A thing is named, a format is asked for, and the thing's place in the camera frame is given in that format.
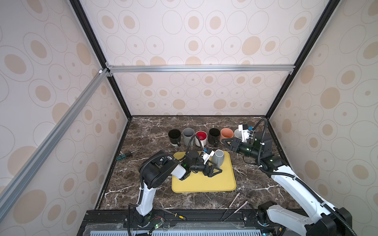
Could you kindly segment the tall grey mug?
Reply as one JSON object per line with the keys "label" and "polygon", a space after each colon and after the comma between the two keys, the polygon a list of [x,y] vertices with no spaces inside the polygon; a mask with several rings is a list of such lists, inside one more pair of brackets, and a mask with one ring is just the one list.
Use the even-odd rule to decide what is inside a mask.
{"label": "tall grey mug", "polygon": [[195,134],[195,131],[192,128],[185,128],[183,130],[182,135],[183,135],[183,143],[185,146],[192,147],[194,145],[194,139],[192,139],[194,134]]}

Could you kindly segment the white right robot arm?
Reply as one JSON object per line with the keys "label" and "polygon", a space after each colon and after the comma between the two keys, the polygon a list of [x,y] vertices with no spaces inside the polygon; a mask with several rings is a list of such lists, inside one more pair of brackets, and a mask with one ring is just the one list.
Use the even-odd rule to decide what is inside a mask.
{"label": "white right robot arm", "polygon": [[288,210],[273,201],[259,205],[260,226],[279,224],[301,236],[355,236],[352,216],[345,208],[337,208],[311,189],[288,163],[272,152],[273,139],[267,133],[268,120],[261,118],[255,126],[239,125],[242,137],[223,138],[230,151],[249,157],[253,164],[284,188],[302,207],[306,215]]}

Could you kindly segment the white mug front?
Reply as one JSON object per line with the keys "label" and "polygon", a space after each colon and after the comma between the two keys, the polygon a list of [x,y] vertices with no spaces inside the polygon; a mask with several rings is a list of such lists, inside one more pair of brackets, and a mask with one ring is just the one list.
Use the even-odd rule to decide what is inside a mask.
{"label": "white mug front", "polygon": [[196,135],[199,137],[200,142],[198,141],[197,138],[195,138],[195,144],[198,147],[204,147],[207,144],[207,140],[208,140],[207,133],[204,131],[198,131],[196,132]]}

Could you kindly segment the grey mug back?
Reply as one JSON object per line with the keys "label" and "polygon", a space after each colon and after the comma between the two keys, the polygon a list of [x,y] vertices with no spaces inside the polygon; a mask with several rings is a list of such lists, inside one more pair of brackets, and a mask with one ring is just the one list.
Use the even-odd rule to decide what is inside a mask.
{"label": "grey mug back", "polygon": [[211,161],[218,167],[220,168],[224,162],[224,152],[223,150],[216,150],[215,154],[211,157]]}

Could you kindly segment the white speckled mug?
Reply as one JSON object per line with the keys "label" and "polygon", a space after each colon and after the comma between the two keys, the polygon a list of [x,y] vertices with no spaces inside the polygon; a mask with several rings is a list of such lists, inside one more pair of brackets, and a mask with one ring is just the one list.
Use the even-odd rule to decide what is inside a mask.
{"label": "white speckled mug", "polygon": [[236,129],[234,131],[234,137],[238,138],[238,139],[242,139],[242,132],[238,129]]}

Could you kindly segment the black mug white bottom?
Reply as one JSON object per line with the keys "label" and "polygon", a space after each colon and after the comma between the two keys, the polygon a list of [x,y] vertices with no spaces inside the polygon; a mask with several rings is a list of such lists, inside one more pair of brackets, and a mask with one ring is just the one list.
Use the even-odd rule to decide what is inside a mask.
{"label": "black mug white bottom", "polygon": [[168,132],[170,143],[174,147],[181,146],[181,131],[178,129],[172,129]]}

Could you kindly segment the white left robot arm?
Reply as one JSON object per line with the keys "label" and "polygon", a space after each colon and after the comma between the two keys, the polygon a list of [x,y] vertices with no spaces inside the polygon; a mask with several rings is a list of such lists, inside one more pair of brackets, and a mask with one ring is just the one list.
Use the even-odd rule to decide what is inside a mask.
{"label": "white left robot arm", "polygon": [[151,217],[156,190],[169,176],[184,181],[191,173],[202,172],[209,178],[222,173],[222,169],[210,160],[215,155],[213,150],[200,145],[201,151],[197,152],[190,150],[190,147],[187,146],[181,159],[161,150],[141,164],[138,202],[129,205],[130,208],[134,208],[134,210],[129,209],[129,213],[133,213],[139,220]]}

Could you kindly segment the pink cream mug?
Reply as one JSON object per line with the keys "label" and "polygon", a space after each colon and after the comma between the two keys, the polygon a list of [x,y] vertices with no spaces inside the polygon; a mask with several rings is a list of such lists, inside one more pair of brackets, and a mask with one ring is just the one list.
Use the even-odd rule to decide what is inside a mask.
{"label": "pink cream mug", "polygon": [[234,137],[234,132],[229,129],[229,128],[223,128],[220,131],[220,143],[223,144],[223,139],[228,139],[228,138],[233,138]]}

